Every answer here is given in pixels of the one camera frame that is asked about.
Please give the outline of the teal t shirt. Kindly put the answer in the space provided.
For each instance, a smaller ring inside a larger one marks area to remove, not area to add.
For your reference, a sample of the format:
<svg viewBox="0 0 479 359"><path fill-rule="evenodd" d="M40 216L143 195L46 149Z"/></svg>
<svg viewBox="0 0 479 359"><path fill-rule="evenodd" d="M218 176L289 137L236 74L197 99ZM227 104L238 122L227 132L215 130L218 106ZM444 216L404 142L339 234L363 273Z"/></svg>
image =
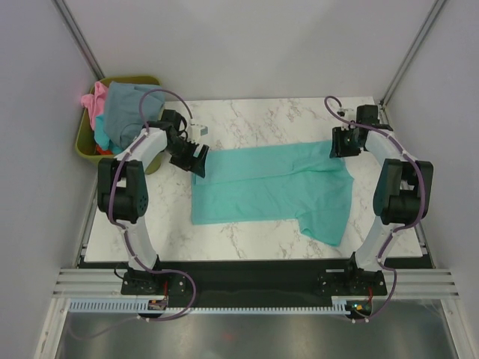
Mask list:
<svg viewBox="0 0 479 359"><path fill-rule="evenodd" d="M353 177L330 141L208 153L192 177L192 223L295 219L301 234L337 247L350 217Z"/></svg>

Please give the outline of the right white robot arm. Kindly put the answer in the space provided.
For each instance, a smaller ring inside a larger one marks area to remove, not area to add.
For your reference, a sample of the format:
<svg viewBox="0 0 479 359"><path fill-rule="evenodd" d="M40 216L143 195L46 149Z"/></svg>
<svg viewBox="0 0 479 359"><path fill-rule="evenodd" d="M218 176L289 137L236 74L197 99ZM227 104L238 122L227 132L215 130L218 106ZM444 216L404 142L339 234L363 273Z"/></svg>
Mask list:
<svg viewBox="0 0 479 359"><path fill-rule="evenodd" d="M360 294L365 289L383 293L385 260L398 234L415 227L427 214L433 165L405 150L394 130L380 122L376 105L360 105L354 110L328 107L327 111L342 123L332 130L330 158L368 152L381 167L373 193L372 227L339 278L351 294Z"/></svg>

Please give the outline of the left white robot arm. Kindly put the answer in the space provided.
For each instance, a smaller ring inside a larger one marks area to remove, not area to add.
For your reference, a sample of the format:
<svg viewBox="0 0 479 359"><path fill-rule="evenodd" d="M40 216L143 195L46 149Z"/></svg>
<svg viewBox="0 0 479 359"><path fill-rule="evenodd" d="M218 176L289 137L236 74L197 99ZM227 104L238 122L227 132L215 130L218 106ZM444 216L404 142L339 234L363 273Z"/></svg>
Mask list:
<svg viewBox="0 0 479 359"><path fill-rule="evenodd" d="M166 152L172 165L204 178L210 148L194 136L205 131L204 126L188 130L188 123L179 112L165 110L158 120L148 120L122 153L98 164L98 209L119 231L128 266L142 271L138 285L148 294L161 291L165 281L144 218L149 205L145 170L157 155Z"/></svg>

